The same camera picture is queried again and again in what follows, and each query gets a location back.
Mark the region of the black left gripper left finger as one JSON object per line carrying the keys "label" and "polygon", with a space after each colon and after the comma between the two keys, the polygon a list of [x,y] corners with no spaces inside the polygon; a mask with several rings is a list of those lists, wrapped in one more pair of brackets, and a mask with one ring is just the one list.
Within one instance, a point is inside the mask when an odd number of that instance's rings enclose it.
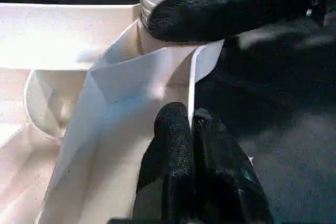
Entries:
{"label": "black left gripper left finger", "polygon": [[153,129],[153,140],[141,161],[132,218],[187,223],[193,216],[195,180],[186,106],[181,102],[163,106]]}

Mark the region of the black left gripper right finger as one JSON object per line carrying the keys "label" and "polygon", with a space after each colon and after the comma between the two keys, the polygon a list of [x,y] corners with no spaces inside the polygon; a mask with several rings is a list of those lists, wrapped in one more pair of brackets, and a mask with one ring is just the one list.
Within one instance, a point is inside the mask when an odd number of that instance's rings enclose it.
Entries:
{"label": "black left gripper right finger", "polygon": [[273,223],[253,165],[219,116],[193,117],[197,215],[203,223]]}

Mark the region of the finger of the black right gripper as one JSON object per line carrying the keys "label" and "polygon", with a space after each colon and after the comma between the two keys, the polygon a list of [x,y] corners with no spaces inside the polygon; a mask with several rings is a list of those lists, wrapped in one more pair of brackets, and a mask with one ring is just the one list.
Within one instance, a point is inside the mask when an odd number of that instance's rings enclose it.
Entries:
{"label": "finger of the black right gripper", "polygon": [[163,0],[147,28],[159,40],[204,42],[302,15],[311,0]]}

